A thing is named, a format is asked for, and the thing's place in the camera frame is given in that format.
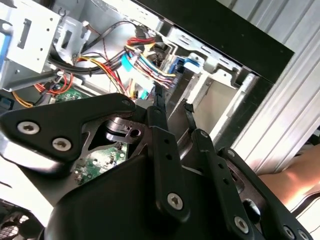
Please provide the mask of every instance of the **fan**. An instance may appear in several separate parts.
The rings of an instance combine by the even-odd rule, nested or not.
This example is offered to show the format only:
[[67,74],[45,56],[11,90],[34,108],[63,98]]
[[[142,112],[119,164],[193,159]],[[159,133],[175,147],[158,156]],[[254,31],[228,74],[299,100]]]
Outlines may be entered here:
[[13,207],[0,223],[0,240],[35,240],[43,228],[29,211]]

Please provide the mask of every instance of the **black wire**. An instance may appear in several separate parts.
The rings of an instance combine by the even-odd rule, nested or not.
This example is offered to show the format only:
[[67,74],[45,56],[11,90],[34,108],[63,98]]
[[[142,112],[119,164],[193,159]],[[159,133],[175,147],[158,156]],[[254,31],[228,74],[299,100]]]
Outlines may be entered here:
[[121,78],[120,78],[120,75],[119,75],[118,71],[115,71],[115,74],[116,74],[116,76],[118,77],[118,79],[120,80],[120,82],[122,83],[122,81],[121,81]]
[[118,21],[115,24],[113,24],[112,26],[110,26],[107,30],[105,30],[104,33],[102,33],[100,36],[98,36],[95,40],[93,40],[91,43],[89,43],[88,45],[84,46],[82,53],[84,53],[85,51],[87,51],[88,49],[92,48],[94,45],[96,45],[97,43],[99,43],[102,39],[104,39],[108,34],[110,34],[113,30],[115,30],[117,27],[119,27],[122,24],[132,24],[135,27],[137,27],[136,24],[134,24],[131,21]]
[[[114,56],[112,59],[110,59],[109,62],[103,63],[104,65],[108,66],[113,72],[116,71],[121,67],[121,58],[125,54],[125,51],[122,50],[119,52],[116,56]],[[62,62],[60,60],[54,59],[52,56],[49,56],[48,61],[58,67],[59,69],[70,73],[70,74],[76,74],[76,75],[94,75],[94,74],[102,74],[102,70],[100,67],[79,67],[79,66],[73,66],[71,64],[68,64],[66,62]]]

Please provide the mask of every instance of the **electronic component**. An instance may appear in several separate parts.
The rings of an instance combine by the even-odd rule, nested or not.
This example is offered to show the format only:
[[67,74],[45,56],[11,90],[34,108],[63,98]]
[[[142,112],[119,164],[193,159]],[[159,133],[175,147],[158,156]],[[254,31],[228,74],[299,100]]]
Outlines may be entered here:
[[97,150],[87,157],[80,158],[73,171],[76,183],[85,184],[123,163],[127,157],[127,147],[126,143],[117,142],[106,150]]
[[66,101],[72,101],[72,100],[79,100],[79,99],[85,99],[88,98],[87,95],[84,93],[75,90],[74,88],[70,88],[68,91],[62,94],[58,94],[55,97],[55,103],[61,103]]
[[184,61],[184,67],[194,72],[195,74],[199,74],[205,64],[205,60],[198,56],[195,53],[191,53]]

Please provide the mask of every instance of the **white connector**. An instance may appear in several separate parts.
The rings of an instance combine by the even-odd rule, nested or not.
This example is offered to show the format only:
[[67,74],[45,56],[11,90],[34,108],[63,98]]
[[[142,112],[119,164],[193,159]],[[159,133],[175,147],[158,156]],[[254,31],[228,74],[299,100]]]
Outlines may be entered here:
[[88,22],[88,21],[83,21],[83,22],[82,22],[82,26],[87,27],[88,25],[89,25],[89,22]]

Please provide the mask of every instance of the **black frame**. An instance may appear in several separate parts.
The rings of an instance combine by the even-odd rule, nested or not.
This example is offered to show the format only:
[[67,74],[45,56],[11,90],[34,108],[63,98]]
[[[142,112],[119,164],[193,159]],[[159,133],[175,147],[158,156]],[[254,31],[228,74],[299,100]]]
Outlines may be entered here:
[[218,149],[230,147],[277,82],[294,52],[216,0],[132,1],[162,19],[168,19],[175,27],[259,76],[215,143]]

